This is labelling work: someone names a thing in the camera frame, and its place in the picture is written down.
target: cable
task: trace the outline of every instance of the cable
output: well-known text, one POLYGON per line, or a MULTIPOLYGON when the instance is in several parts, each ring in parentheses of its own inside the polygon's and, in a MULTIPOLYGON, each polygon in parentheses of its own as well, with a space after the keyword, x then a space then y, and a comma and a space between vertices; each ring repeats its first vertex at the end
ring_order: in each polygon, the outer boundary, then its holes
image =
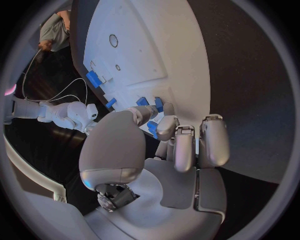
MULTIPOLYGON (((52 101, 55 101, 55 100, 52 100, 52 99, 54 99, 54 98, 56 98, 58 95, 60 95, 60 94, 61 94, 64 90, 66 90, 72 83, 74 83, 75 81, 81 79, 81 80, 84 81, 84 84, 85 84, 85 102, 84 102, 84 105, 87 105, 87 100, 88 100, 88 86, 87 86, 86 81, 85 81, 83 78, 81 78, 81 77, 76 78, 75 80, 73 80, 73 81, 72 81, 68 86, 66 86, 59 94, 55 95, 54 97, 52 97, 52 98, 50 98, 50 99, 48 99, 48 100, 31 100, 31 99, 28 99, 27 96, 25 96, 24 85, 25 85, 25 81, 26 81, 26 78, 27 78, 27 73, 28 73, 28 71, 29 71, 31 65, 32 65, 33 62, 34 62, 34 59, 36 58, 36 56, 39 54, 39 52, 40 52, 41 50, 42 50, 42 49, 38 50, 38 52, 34 55, 33 59, 31 60, 31 62, 30 62, 30 64, 29 64, 29 67, 27 68, 26 73, 22 72, 22 74, 25 74, 25 75, 24 75, 24 78, 23 78, 23 83, 22 83, 22 95, 23 95, 23 97, 24 97, 25 99, 27 99, 28 101, 32 101, 32 102, 52 102, 52 101)), ((72 95, 72 94, 69 94, 69 95, 60 97, 60 98, 58 98, 58 99, 62 99, 62 98, 67 97, 67 96, 73 96, 73 97, 75 97, 75 98, 77 98, 77 99, 79 100, 79 98, 78 98, 77 96, 72 95)))

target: black floor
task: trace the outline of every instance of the black floor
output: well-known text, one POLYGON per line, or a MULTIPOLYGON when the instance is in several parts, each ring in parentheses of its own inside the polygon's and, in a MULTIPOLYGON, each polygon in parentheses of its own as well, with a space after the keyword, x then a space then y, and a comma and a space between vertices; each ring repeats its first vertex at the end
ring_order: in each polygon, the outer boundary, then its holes
MULTIPOLYGON (((73 67, 70 48, 51 53, 43 63, 34 63, 27 76, 25 92, 30 99, 49 99, 59 93, 72 80, 79 78, 73 67)), ((21 96, 21 81, 16 95, 21 96)), ((83 82, 74 83, 63 95, 74 94, 82 101, 85 98, 83 82)), ((74 101, 69 97, 65 101, 74 101)), ((88 103, 95 103, 100 120, 108 110, 88 91, 88 103)), ((63 129, 53 123, 42 123, 35 119, 14 119, 5 126, 5 134, 16 150, 37 170, 63 184, 67 201, 85 215, 99 204, 96 193, 88 190, 79 175, 78 161, 86 135, 75 130, 63 129)), ((159 144, 145 135, 146 158, 154 157, 159 144)), ((216 240, 232 236, 249 223, 268 202, 277 184, 250 178, 219 168, 227 191, 227 215, 216 240)))

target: gray shirt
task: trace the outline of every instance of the gray shirt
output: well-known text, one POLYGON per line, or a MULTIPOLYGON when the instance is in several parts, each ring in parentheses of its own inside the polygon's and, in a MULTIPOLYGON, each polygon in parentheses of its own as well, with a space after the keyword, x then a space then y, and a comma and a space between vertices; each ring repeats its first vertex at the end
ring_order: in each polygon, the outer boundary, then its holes
POLYGON ((39 42, 53 40, 51 51, 56 52, 69 46, 69 31, 66 30, 64 20, 54 13, 42 26, 39 42))

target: circular hole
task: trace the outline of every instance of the circular hole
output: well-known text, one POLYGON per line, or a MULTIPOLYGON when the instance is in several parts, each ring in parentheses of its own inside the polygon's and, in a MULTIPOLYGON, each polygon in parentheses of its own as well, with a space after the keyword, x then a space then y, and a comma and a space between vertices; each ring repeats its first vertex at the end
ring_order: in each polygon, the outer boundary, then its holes
POLYGON ((118 39, 115 35, 111 34, 109 36, 109 42, 110 42, 110 45, 112 45, 114 48, 116 48, 118 46, 118 39))

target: person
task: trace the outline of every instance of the person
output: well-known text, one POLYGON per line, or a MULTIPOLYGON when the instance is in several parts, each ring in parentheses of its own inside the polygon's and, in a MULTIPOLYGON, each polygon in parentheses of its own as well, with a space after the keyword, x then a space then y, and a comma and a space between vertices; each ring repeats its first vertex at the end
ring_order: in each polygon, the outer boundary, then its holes
POLYGON ((41 27, 38 47, 41 52, 56 52, 69 46, 69 10, 54 13, 41 27))

